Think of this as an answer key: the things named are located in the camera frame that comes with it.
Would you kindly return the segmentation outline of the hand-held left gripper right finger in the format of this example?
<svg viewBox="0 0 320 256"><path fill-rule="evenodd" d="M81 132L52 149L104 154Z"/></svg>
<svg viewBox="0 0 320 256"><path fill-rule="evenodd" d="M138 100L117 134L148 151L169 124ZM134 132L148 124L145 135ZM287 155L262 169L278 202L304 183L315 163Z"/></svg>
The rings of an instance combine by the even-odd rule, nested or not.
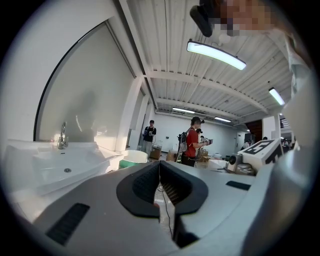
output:
<svg viewBox="0 0 320 256"><path fill-rule="evenodd" d="M257 178L161 161L162 187L174 205L170 252L161 256L241 256L257 212Z"/></svg>

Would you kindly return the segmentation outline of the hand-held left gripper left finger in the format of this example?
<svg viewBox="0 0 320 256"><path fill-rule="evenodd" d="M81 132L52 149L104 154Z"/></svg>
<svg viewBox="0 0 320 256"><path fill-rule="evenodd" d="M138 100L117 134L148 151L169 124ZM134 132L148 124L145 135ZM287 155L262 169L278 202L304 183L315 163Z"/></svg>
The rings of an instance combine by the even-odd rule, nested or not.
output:
<svg viewBox="0 0 320 256"><path fill-rule="evenodd" d="M154 204L159 164L90 178L39 215L34 226L72 256L167 256L179 248Z"/></svg>

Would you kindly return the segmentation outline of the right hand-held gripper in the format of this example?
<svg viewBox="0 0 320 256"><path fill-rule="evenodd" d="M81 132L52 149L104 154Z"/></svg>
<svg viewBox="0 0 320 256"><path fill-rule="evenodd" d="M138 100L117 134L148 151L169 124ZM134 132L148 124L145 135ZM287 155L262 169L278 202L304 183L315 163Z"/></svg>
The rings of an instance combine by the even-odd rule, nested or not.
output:
<svg viewBox="0 0 320 256"><path fill-rule="evenodd" d="M230 156L225 170L236 175L256 176L262 166L274 164L282 155L280 138L261 140Z"/></svg>

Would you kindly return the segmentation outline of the white ceramic sink basin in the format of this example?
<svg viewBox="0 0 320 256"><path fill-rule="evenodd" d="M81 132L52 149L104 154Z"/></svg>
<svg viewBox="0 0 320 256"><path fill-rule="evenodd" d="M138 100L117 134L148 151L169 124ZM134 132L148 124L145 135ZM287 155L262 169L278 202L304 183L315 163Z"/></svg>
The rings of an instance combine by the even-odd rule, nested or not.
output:
<svg viewBox="0 0 320 256"><path fill-rule="evenodd" d="M53 142L10 139L1 163L1 184L15 200L45 195L116 169L123 155L96 142Z"/></svg>

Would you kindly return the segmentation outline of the large cardboard box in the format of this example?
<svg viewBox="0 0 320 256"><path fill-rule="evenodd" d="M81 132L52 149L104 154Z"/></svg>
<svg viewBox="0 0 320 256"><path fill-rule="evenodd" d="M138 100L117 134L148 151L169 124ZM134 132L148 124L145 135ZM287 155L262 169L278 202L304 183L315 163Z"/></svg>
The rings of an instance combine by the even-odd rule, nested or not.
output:
<svg viewBox="0 0 320 256"><path fill-rule="evenodd" d="M180 162L181 161L181 155L178 154L177 150L170 149L166 156L166 161L171 162Z"/></svg>

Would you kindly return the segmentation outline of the small cardboard box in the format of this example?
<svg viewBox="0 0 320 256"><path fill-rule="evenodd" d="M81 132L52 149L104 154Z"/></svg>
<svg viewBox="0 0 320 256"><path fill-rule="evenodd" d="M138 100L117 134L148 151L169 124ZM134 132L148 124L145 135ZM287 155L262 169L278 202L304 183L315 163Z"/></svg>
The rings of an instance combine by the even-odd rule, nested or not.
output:
<svg viewBox="0 0 320 256"><path fill-rule="evenodd" d="M151 159L156 159L156 160L158 160L158 159L160 158L161 154L162 154L162 149L161 149L161 148L159 148L159 147L152 147L152 149L151 149L151 151L150 151L149 157L150 157Z"/></svg>

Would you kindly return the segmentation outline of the chrome faucet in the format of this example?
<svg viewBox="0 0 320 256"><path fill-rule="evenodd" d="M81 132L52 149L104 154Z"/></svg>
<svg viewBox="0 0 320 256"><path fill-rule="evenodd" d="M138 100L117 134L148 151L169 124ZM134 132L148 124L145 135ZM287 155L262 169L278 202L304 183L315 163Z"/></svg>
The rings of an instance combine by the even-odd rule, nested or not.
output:
<svg viewBox="0 0 320 256"><path fill-rule="evenodd" d="M59 150L67 148L69 145L69 138L66 136L67 123L63 122L60 130L60 136L58 138L57 147Z"/></svg>

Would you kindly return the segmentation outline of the person's white striped shirt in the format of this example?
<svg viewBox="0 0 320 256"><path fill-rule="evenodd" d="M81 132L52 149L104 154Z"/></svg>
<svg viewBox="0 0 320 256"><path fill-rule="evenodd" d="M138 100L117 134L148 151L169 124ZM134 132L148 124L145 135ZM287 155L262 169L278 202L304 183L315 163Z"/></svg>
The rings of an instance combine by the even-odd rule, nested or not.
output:
<svg viewBox="0 0 320 256"><path fill-rule="evenodd" d="M295 136L294 150L320 144L320 88L312 62L301 41L284 26L272 26L268 34L282 33L291 78L291 96L281 113Z"/></svg>

